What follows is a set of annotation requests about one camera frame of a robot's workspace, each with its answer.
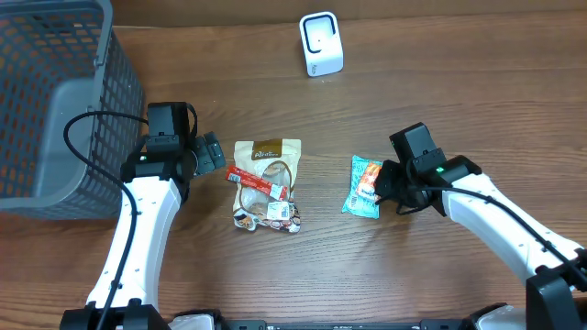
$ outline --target wood grain surface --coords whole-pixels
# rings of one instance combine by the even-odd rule
[[[149,102],[194,104],[232,163],[238,140],[300,138],[302,230],[234,227],[234,183],[193,181],[169,235],[165,317],[414,321],[524,305],[514,274],[434,210],[342,214],[350,159],[395,159],[388,136],[422,121],[449,156],[480,164],[552,230],[587,242],[587,13],[340,24],[342,72],[309,79],[296,24],[118,31]],[[0,219],[0,328],[56,328],[81,308],[115,219]]]
[[[584,0],[112,0],[115,24],[204,27],[299,22],[333,12],[338,20],[585,10]]]

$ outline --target brown label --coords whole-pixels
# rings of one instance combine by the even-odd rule
[[[267,141],[253,142],[252,160],[265,160],[269,158],[279,158],[282,156],[283,140],[280,138]]]

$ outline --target red snack stick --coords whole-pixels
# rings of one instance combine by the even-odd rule
[[[234,165],[228,166],[226,179],[256,189],[279,201],[284,200],[287,195],[286,187],[271,183]]]

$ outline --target blue-gray laundry basket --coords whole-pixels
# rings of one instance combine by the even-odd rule
[[[65,124],[88,110],[140,116],[144,93],[107,0],[0,1],[0,210],[39,218],[116,215],[120,190],[76,159]],[[73,145],[115,174],[139,123],[88,117]]]

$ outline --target basket bottom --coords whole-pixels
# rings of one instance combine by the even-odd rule
[[[48,196],[68,188],[75,189],[83,178],[85,167],[67,148],[63,129],[73,117],[86,112],[92,101],[93,78],[71,79],[59,84],[50,98],[47,124],[43,131],[39,163],[33,182],[33,196]],[[84,118],[70,128],[73,146],[87,157],[92,137],[92,117]]]

